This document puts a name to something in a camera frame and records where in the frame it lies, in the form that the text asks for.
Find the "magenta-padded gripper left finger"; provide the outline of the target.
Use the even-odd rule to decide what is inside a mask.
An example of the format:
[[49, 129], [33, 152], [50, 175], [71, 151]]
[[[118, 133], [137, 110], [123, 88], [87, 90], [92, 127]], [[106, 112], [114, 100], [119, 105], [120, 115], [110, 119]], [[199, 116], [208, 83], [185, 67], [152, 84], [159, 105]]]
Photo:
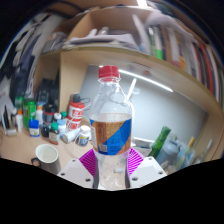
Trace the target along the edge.
[[96, 173], [97, 159], [91, 149], [79, 159], [71, 159], [58, 176], [81, 187], [93, 188]]

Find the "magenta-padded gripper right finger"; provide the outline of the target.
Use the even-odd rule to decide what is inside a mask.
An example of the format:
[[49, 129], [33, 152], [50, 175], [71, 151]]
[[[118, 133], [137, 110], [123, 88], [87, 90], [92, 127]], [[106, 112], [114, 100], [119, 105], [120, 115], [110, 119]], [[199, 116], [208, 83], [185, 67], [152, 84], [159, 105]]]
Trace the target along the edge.
[[153, 157], [144, 157], [131, 148], [127, 159], [127, 175], [131, 188], [140, 188], [166, 176]]

